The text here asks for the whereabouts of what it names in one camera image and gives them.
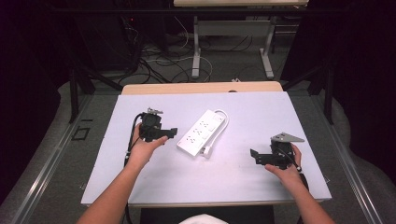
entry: gray carpet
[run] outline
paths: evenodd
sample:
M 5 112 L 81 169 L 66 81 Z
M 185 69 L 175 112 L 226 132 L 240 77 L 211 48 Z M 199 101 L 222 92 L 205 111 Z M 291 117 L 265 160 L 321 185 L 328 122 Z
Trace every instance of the gray carpet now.
M 209 49 L 230 49 L 243 39 L 244 37 L 209 37 L 206 40 L 207 42 L 203 42 L 203 44 L 210 43 Z M 248 41 L 249 39 L 240 46 L 241 49 L 248 45 Z M 203 51 L 202 56 L 206 57 L 211 65 L 205 60 L 201 60 L 201 67 L 210 71 L 212 66 L 213 72 L 210 81 L 231 81 L 232 78 L 236 77 L 242 81 L 267 80 L 263 74 L 262 62 L 258 52 L 258 48 L 262 46 L 262 41 L 261 38 L 253 38 L 251 46 L 244 51 L 226 53 Z M 279 36 L 276 41 L 276 53 L 270 55 L 276 80 L 279 80 L 291 41 L 292 37 L 290 36 Z M 186 49 L 179 49 L 179 46 L 174 48 L 174 51 L 178 50 L 180 54 L 188 52 Z M 150 56 L 147 59 L 155 58 L 156 56 Z M 191 60 L 180 61 L 178 63 L 180 67 L 150 64 L 165 77 L 173 78 L 182 72 L 180 67 L 185 69 L 191 67 Z M 128 77 L 121 83 L 139 83 L 144 79 L 143 76 Z M 175 81 L 185 79 L 185 75 L 175 77 Z M 206 76 L 202 75 L 194 81 L 203 82 L 204 80 L 206 80 Z M 74 129 L 71 132 L 75 133 L 78 126 L 80 129 L 89 128 L 87 138 L 73 141 L 71 140 L 73 136 L 70 136 L 70 139 L 65 142 L 61 160 L 55 164 L 56 171 L 48 185 L 45 186 L 41 198 L 33 204 L 31 213 L 26 218 L 27 223 L 73 223 L 86 209 L 79 204 L 79 201 L 83 194 L 84 184 L 87 183 L 91 174 L 108 120 L 116 103 L 116 94 L 118 94 L 103 83 L 95 82 L 95 86 L 98 91 L 94 96 L 84 97 L 81 95 L 81 102 L 85 99 L 88 103 L 78 121 L 73 124 Z M 334 141 L 326 129 L 326 125 L 321 118 L 322 115 L 315 107 L 314 101 L 317 98 L 315 98 L 316 96 L 308 96 L 305 89 L 305 83 L 296 86 L 290 91 L 290 98 L 318 159 L 320 169 L 330 179 L 328 185 L 333 199 L 322 203 L 322 205 L 338 223 L 370 223 L 361 210 L 356 194 L 340 164 L 336 150 L 334 150 Z M 58 114 L 25 173 L 0 207 L 1 223 L 12 223 L 12 219 L 20 212 L 18 209 L 21 208 L 23 200 L 39 176 L 41 169 L 45 166 L 51 153 L 59 150 L 60 141 L 66 137 L 64 133 L 70 129 L 67 123 L 70 115 L 68 86 L 64 85 L 59 89 L 59 92 L 62 95 L 62 103 L 58 109 Z M 347 146 L 349 127 L 342 107 L 336 102 L 333 105 L 333 119 L 338 135 Z M 83 134 L 84 132 L 81 132 L 74 137 L 79 138 Z M 396 220 L 394 214 L 394 211 L 396 211 L 395 186 L 372 164 L 355 157 L 353 153 L 350 154 L 376 210 L 382 217 L 383 223 L 392 223 L 393 220 Z M 132 214 L 134 220 L 139 219 L 138 209 L 134 209 Z M 295 223 L 298 216 L 294 204 L 275 205 L 276 223 Z

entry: person's left arm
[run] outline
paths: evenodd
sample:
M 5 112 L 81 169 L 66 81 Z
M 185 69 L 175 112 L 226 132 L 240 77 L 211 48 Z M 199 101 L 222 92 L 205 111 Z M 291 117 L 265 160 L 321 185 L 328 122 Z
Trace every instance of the person's left arm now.
M 168 139 L 166 136 L 147 143 L 138 139 L 139 125 L 136 126 L 133 142 L 136 141 L 126 166 L 121 170 L 111 184 L 91 204 L 78 220 L 78 223 L 119 223 L 125 205 L 131 195 L 134 183 L 140 171 L 149 162 L 154 150 L 163 145 Z

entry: power strip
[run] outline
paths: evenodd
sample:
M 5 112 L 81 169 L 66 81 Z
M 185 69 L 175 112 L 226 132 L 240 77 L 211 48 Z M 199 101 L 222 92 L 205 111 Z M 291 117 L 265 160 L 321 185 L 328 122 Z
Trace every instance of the power strip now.
M 219 129 L 224 118 L 211 110 L 206 112 L 192 125 L 186 134 L 177 143 L 177 148 L 196 156 L 202 149 L 208 147 L 207 143 L 212 139 L 213 134 Z M 204 156 L 210 157 L 211 150 L 208 148 L 204 151 Z

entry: person's left hand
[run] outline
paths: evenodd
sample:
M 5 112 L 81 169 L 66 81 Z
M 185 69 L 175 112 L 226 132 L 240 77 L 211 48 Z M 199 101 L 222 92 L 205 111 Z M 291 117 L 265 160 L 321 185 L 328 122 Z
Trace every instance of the person's left hand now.
M 139 138 L 139 130 L 141 123 L 137 124 L 134 128 L 134 138 L 132 143 L 136 140 L 137 142 L 131 149 L 131 155 L 128 160 L 127 166 L 134 166 L 138 169 L 143 169 L 143 167 L 149 162 L 154 150 L 165 144 L 168 140 L 167 136 L 163 136 L 157 140 L 153 140 L 152 142 L 145 142 L 141 138 Z

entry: hand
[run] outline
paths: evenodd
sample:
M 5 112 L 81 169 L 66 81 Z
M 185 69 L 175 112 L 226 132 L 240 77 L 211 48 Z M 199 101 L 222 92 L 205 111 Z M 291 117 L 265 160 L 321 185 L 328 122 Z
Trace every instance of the hand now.
M 301 166 L 301 152 L 300 149 L 297 148 L 294 144 L 291 144 L 291 147 L 294 151 L 294 159 L 297 165 Z M 292 193 L 294 189 L 299 189 L 298 187 L 304 186 L 303 181 L 300 178 L 300 174 L 297 171 L 297 168 L 292 164 L 286 170 L 281 170 L 273 165 L 266 164 L 265 169 L 274 175 L 276 175 L 282 185 Z
M 137 167 L 138 169 L 143 169 L 143 167 L 149 162 L 149 159 L 152 156 L 154 150 L 165 144 L 168 140 L 167 136 L 163 136 L 157 140 L 152 142 L 145 142 L 141 138 L 139 138 L 139 130 L 140 130 L 141 123 L 137 124 L 134 128 L 134 138 L 132 142 L 137 142 L 134 144 L 133 148 L 131 149 L 131 155 L 128 160 L 127 166 Z

